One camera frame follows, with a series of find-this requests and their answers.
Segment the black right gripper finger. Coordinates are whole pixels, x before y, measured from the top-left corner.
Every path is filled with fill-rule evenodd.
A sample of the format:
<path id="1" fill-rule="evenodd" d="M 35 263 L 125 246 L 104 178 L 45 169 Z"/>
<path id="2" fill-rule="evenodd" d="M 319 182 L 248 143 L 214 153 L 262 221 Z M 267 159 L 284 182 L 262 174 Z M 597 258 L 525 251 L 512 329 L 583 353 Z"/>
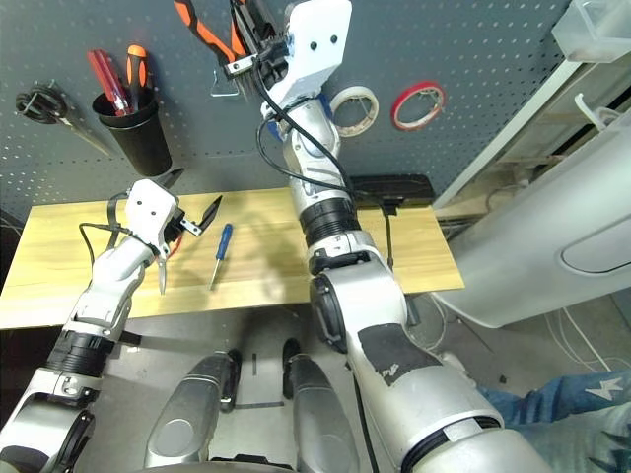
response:
<path id="1" fill-rule="evenodd" d="M 235 59 L 229 60 L 225 72 L 227 75 L 241 75 L 253 66 L 259 53 L 255 19 L 258 8 L 255 1 L 231 1 L 230 13 Z"/>
<path id="2" fill-rule="evenodd" d="M 250 0 L 248 11 L 253 20 L 253 31 L 259 39 L 270 39 L 276 36 L 274 18 L 263 0 Z"/>

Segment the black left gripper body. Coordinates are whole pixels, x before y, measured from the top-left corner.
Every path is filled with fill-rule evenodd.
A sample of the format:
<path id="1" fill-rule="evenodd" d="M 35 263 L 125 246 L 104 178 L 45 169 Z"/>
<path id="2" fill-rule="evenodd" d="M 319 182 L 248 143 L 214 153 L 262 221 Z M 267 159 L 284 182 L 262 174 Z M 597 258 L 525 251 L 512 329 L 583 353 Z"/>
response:
<path id="1" fill-rule="evenodd" d="M 166 244 L 175 242 L 184 231 L 184 226 L 181 224 L 181 220 L 184 218 L 185 213 L 181 209 L 176 209 L 172 218 L 165 225 L 163 235 Z"/>

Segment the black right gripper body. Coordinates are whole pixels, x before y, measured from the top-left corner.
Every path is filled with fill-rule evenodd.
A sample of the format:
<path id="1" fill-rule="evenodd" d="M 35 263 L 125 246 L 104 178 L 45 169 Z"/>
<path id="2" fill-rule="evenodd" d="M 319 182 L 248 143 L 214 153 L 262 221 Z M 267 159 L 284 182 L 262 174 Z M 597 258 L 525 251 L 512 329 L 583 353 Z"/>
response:
<path id="1" fill-rule="evenodd" d="M 287 75 L 288 54 L 287 37 L 283 35 L 265 39 L 260 43 L 255 58 L 254 74 L 266 90 L 270 91 Z"/>

